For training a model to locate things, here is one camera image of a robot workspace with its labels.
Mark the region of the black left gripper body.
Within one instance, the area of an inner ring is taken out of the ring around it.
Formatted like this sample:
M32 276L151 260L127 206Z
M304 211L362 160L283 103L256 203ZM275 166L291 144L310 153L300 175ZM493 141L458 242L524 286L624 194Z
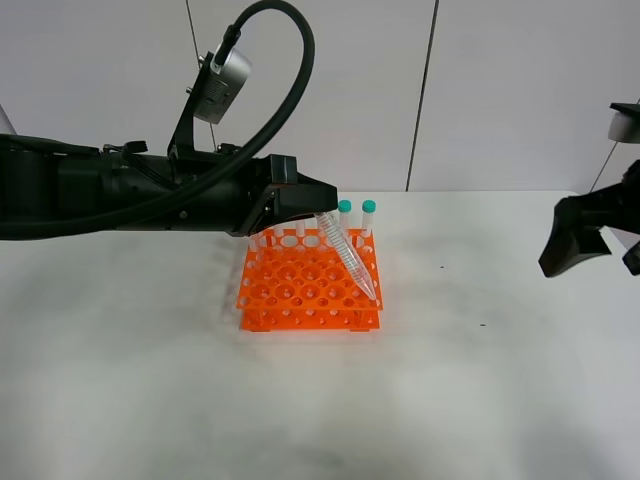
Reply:
M241 185L239 219L229 231L235 237L248 237L338 206L337 188L299 172L294 156L254 158L234 178Z

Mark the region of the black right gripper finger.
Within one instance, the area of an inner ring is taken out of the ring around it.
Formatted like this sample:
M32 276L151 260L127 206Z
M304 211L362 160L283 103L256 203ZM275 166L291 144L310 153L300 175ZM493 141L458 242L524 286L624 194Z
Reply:
M640 275L640 242L636 242L622 257L631 275Z
M610 254L599 230L570 227L555 219L538 264L546 278L554 278L581 262Z

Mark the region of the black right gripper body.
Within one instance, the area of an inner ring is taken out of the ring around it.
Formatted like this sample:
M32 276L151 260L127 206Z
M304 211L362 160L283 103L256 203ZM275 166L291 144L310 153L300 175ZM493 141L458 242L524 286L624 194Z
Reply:
M561 200L554 217L564 225L601 231L612 227L639 233L639 188L615 184Z

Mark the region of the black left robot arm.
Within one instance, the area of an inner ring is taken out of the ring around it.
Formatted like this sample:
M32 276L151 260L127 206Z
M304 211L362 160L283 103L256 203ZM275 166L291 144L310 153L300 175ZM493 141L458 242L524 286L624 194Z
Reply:
M143 141L101 149L37 137L1 137L1 219L60 221L132 207L197 180L237 151L149 155ZM336 209L334 186L299 172L292 156L271 154L184 206L128 224L133 231L217 231L234 237Z

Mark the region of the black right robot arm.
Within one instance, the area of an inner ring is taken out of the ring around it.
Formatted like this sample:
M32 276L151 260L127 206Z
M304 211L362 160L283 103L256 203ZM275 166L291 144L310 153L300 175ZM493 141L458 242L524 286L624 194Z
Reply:
M638 162L619 183L556 204L551 233L538 260L544 276L554 278L581 262L609 255L601 235L604 227L639 233Z

